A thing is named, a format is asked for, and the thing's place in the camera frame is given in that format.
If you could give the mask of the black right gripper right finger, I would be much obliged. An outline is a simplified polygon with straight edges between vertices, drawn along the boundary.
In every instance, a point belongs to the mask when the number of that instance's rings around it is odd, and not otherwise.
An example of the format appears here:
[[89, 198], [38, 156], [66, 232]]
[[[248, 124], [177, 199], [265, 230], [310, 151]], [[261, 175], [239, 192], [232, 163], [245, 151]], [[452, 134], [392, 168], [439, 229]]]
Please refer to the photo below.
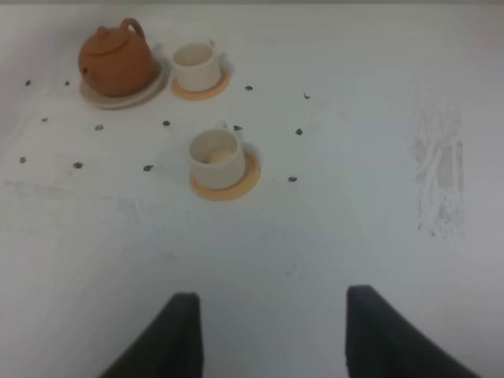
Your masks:
[[350, 377], [476, 376], [367, 285], [346, 292], [345, 355]]

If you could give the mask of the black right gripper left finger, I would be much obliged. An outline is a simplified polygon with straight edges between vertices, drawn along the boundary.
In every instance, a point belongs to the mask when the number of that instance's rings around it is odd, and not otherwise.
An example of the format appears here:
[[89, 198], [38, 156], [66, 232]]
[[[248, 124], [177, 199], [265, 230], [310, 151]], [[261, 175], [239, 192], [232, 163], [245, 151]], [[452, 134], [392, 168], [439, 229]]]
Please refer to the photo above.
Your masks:
[[202, 377], [204, 347], [200, 300], [173, 295], [103, 377]]

